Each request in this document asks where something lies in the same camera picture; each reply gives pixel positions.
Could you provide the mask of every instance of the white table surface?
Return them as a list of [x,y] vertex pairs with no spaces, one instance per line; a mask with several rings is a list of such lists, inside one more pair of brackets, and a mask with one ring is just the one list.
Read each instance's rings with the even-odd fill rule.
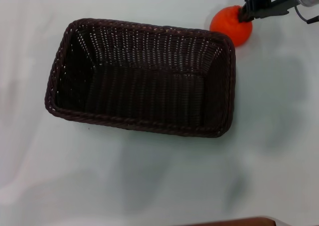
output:
[[[244,0],[0,0],[0,225],[168,226],[267,215],[319,223],[319,24],[254,22],[219,139],[68,122],[44,108],[67,25],[209,27]],[[319,8],[301,8],[307,17]]]

